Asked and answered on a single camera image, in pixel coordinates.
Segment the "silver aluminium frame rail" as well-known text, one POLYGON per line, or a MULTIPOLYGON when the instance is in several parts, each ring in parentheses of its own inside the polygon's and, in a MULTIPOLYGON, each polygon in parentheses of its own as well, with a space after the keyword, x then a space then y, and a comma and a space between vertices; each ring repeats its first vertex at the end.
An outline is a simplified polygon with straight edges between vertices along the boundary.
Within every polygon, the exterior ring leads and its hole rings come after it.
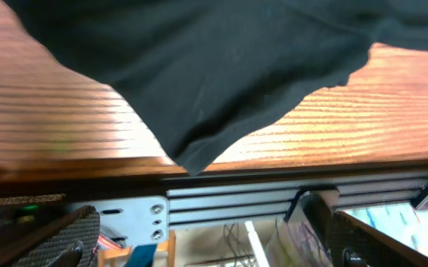
POLYGON ((171 230, 249 220, 289 219, 299 199, 321 194, 331 209, 409 202, 428 186, 428 171, 262 182, 167 191, 171 230))

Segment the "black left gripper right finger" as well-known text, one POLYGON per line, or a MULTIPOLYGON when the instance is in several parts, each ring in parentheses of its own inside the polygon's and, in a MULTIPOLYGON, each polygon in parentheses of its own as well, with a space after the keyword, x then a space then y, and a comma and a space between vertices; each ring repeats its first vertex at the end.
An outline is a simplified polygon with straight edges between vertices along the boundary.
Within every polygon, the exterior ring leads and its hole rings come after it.
POLYGON ((355 257, 362 266, 428 267, 427 256, 342 211, 328 222, 326 247, 334 266, 351 266, 355 257))

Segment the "silver metal bracket plate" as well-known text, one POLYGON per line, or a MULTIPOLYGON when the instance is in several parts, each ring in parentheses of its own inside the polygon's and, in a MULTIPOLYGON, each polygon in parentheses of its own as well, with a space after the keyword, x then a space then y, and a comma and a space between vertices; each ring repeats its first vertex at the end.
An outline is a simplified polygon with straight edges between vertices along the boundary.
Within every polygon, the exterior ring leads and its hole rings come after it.
POLYGON ((100 223, 125 237, 127 246, 162 243, 169 236, 169 203, 164 197, 134 197, 91 202, 76 202, 68 209, 93 206, 100 223))

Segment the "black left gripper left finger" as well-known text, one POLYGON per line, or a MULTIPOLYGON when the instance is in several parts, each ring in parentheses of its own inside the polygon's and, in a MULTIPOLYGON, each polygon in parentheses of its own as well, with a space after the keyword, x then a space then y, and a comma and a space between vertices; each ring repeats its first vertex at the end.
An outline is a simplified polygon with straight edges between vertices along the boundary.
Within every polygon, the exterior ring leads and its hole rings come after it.
POLYGON ((1 210, 0 267, 93 266, 99 232, 100 215, 89 205, 1 210))

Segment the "black t-shirt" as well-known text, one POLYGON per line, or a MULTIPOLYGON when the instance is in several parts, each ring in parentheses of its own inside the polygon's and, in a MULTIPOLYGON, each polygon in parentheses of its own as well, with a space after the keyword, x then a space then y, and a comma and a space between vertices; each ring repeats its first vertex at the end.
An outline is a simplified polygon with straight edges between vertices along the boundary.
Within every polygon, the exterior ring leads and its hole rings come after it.
POLYGON ((7 0, 63 66, 111 86, 196 175, 375 43, 428 50, 428 0, 7 0))

